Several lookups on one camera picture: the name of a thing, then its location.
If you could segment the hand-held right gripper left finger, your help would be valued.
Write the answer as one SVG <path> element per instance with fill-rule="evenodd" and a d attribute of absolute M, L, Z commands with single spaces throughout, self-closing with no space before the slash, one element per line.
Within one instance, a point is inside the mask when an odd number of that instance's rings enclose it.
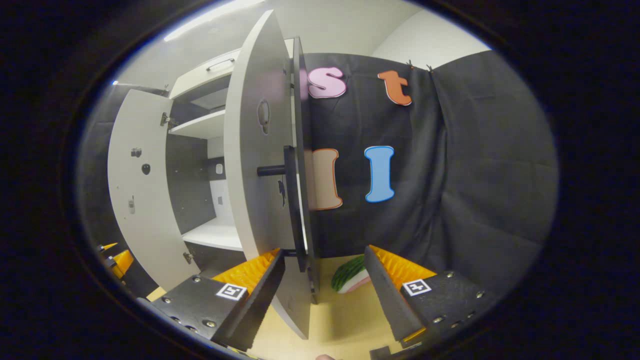
<path fill-rule="evenodd" d="M 286 269 L 275 248 L 217 276 L 192 275 L 150 310 L 170 326 L 201 342 L 238 351 L 252 348 Z"/>

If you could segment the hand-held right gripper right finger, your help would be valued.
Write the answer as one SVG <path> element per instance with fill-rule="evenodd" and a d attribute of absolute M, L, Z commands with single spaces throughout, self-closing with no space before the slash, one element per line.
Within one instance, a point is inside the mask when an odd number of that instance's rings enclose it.
<path fill-rule="evenodd" d="M 439 343 L 487 313 L 493 292 L 461 273 L 435 273 L 370 244 L 364 264 L 391 333 L 400 343 Z"/>

